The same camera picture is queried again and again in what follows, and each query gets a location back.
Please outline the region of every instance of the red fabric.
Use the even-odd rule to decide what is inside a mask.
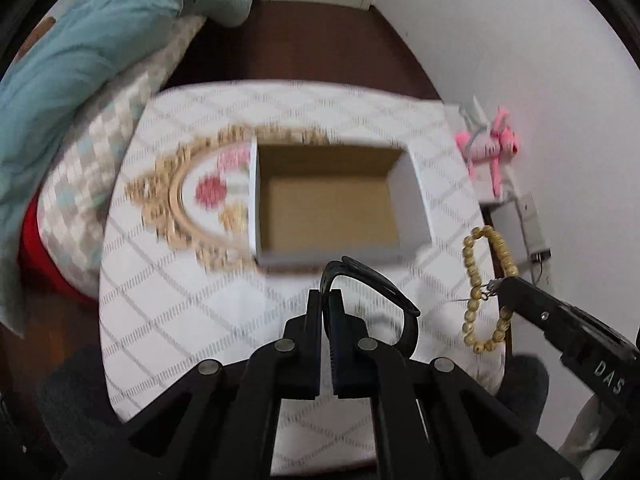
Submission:
[[[38,196],[31,199],[22,222],[18,263],[22,279],[30,285],[47,292],[56,292],[84,304],[97,306],[98,302],[75,290],[60,274],[56,264],[44,248],[38,232]]]

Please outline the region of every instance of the pink toy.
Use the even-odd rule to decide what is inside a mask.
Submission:
[[[502,107],[498,107],[498,114],[491,125],[489,137],[476,139],[465,152],[466,144],[471,138],[469,132],[458,132],[455,135],[456,144],[462,156],[465,157],[469,176],[474,176],[474,161],[489,160],[491,181],[494,188],[494,196],[500,196],[500,156],[513,156],[518,153],[518,138],[506,122],[509,113]]]

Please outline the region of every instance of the floral pattern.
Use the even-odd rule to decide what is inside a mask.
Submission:
[[[218,173],[224,174],[227,171],[241,168],[247,170],[249,167],[250,148],[246,145],[233,146],[218,155]]]
[[[225,204],[218,213],[218,221],[226,232],[244,234],[247,231],[249,210],[243,203]]]
[[[208,174],[198,181],[196,202],[204,209],[215,209],[226,198],[226,185],[220,177]]]

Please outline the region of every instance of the ornate gold frame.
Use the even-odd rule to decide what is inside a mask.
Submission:
[[[193,250],[205,270],[233,270],[254,266],[246,246],[200,229],[184,211],[182,183],[189,170],[213,150],[236,142],[257,138],[266,143],[327,144],[318,128],[290,127],[277,124],[230,124],[216,137],[195,136],[187,144],[179,144],[174,154],[162,155],[153,171],[147,171],[126,185],[125,193],[142,207],[142,223],[156,229],[172,250]]]

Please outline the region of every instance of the teal blanket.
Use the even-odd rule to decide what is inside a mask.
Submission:
[[[0,82],[0,322],[24,333],[20,228],[76,109],[163,47],[179,16],[240,25],[252,0],[79,0]]]

